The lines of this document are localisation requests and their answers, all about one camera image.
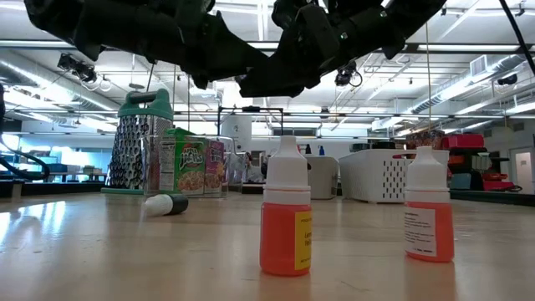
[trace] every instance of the yellow label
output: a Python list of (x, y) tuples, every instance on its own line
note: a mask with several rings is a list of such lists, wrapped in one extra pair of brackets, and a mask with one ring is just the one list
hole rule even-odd
[(310, 268), (312, 212), (295, 213), (295, 270)]

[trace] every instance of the desk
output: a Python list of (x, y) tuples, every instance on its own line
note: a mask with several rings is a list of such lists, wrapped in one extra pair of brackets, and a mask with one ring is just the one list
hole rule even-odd
[(72, 179), (75, 180), (75, 176), (89, 176), (90, 181), (98, 181), (102, 176), (104, 179), (102, 181), (106, 182), (106, 177), (108, 174), (105, 173), (83, 173), (83, 172), (50, 172), (50, 176), (45, 182), (54, 181), (56, 176), (61, 176), (61, 182), (65, 183), (67, 181), (67, 176), (73, 176)]
[(403, 251), (403, 206), (313, 202), (309, 275), (260, 271), (262, 196), (192, 199), (143, 221), (142, 196), (78, 194), (0, 205), (2, 301), (528, 301), (535, 208), (454, 202), (455, 263)]

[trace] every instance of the white label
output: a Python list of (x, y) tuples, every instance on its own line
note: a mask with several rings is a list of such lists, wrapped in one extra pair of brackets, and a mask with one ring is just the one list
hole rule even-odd
[(405, 207), (405, 250), (436, 256), (435, 210)]
[(175, 142), (160, 145), (160, 190), (175, 190)]

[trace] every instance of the cereal box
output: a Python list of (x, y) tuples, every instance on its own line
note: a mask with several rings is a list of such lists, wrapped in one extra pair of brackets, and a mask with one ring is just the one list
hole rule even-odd
[(206, 173), (204, 178), (204, 192), (221, 192), (224, 176), (223, 159), (225, 145), (220, 141), (209, 140), (206, 149)]
[(204, 192), (206, 139), (190, 137), (183, 129), (166, 132), (160, 145), (160, 190), (201, 195)]

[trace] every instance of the cheese grater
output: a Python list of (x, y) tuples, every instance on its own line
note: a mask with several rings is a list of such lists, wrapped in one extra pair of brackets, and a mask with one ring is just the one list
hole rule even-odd
[(169, 93), (129, 92), (117, 114), (119, 125), (103, 192), (142, 194), (157, 191), (160, 177), (158, 137), (172, 127)]

